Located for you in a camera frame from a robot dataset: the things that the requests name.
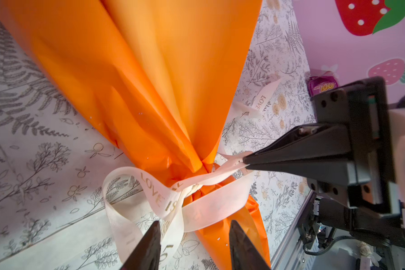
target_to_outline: ribbon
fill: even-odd
[[[193,232],[215,224],[242,208],[249,195],[253,179],[250,171],[231,183],[182,207],[184,198],[203,185],[215,185],[246,166],[243,157],[251,152],[228,156],[228,161],[209,174],[197,175],[178,181],[172,187],[164,186],[148,172],[135,167],[113,170],[103,183],[103,197],[107,198],[108,186],[118,177],[133,176],[140,182],[143,192],[111,205],[105,199],[105,209],[111,224],[119,258],[125,262],[142,238],[142,232],[134,223],[141,216],[153,211],[161,223],[161,256],[163,267],[176,252],[184,232]]]

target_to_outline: purple candy wrapper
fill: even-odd
[[[309,78],[308,90],[312,97],[321,92],[335,89],[338,87],[336,78],[332,72],[327,71],[322,76]]]

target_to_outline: red strawberry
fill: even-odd
[[[370,35],[390,8],[384,0],[336,0],[346,29],[353,35]]]
[[[405,62],[402,59],[390,59],[369,69],[369,77],[381,76],[386,80],[386,85],[391,85],[400,80],[405,83]]]

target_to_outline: floral patterned tablecloth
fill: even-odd
[[[263,119],[227,123],[227,154],[259,150],[288,129],[314,122],[305,80],[309,67],[291,0],[263,2],[234,100],[251,106],[266,84],[281,84]],[[0,24],[0,267],[48,236],[104,211],[101,184],[113,169],[132,165],[55,89]],[[130,192],[120,194],[127,186]],[[108,188],[108,201],[139,192],[134,179]],[[250,194],[257,200],[273,255],[308,193],[306,180],[255,171]],[[147,213],[138,226],[147,229]],[[51,254],[60,250],[52,249]],[[87,245],[51,270],[119,269],[112,236]],[[216,269],[194,233],[184,235],[166,269]]]

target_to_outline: orange bouquet wrap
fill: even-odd
[[[211,171],[260,5],[1,0],[0,21],[93,127],[171,186]],[[228,239],[232,219],[269,263],[258,204],[249,198],[242,210],[196,232],[218,267],[231,268],[229,247],[216,241]]]

